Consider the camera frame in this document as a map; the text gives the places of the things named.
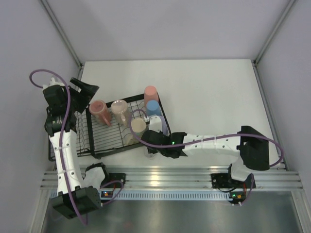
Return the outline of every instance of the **dish rack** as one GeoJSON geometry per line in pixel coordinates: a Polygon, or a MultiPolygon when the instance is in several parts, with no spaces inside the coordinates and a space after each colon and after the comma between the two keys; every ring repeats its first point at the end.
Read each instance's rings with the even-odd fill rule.
{"type": "MultiPolygon", "coordinates": [[[[130,112],[135,109],[143,109],[146,111],[144,104],[144,94],[123,98],[127,102],[130,112]]],[[[107,103],[108,110],[111,113],[110,106],[112,102],[107,103]]],[[[171,134],[171,130],[166,119],[161,100],[159,99],[159,105],[161,108],[162,116],[164,116],[168,132],[171,134]]],[[[140,142],[132,145],[127,145],[131,137],[129,127],[120,125],[116,122],[114,115],[111,113],[112,120],[110,121],[111,126],[103,125],[97,122],[95,116],[93,116],[88,107],[83,113],[76,112],[77,123],[77,154],[78,157],[82,156],[93,156],[96,159],[116,154],[122,151],[131,150],[134,148],[142,147],[143,144],[140,142]]],[[[134,118],[143,117],[142,112],[135,112],[134,118]]],[[[49,141],[49,160],[55,161],[55,153],[52,144],[49,141]]]]}

